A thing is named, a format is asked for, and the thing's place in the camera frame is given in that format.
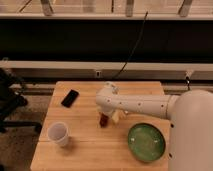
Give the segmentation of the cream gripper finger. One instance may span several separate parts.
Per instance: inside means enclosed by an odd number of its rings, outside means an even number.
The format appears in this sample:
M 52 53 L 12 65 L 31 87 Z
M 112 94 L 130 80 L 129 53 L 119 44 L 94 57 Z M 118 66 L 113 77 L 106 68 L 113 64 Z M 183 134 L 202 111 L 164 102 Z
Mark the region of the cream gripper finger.
M 117 124 L 119 122 L 120 119 L 125 118 L 126 115 L 123 111 L 116 111 L 113 115 L 112 115 L 112 121 Z

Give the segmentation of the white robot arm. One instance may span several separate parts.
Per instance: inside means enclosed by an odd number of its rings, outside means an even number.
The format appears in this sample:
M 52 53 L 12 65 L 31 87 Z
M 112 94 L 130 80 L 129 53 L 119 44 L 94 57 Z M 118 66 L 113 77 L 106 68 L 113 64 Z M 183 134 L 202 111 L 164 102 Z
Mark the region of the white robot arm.
M 122 95 L 107 82 L 96 94 L 103 115 L 116 109 L 170 121 L 168 171 L 213 171 L 213 93 Z

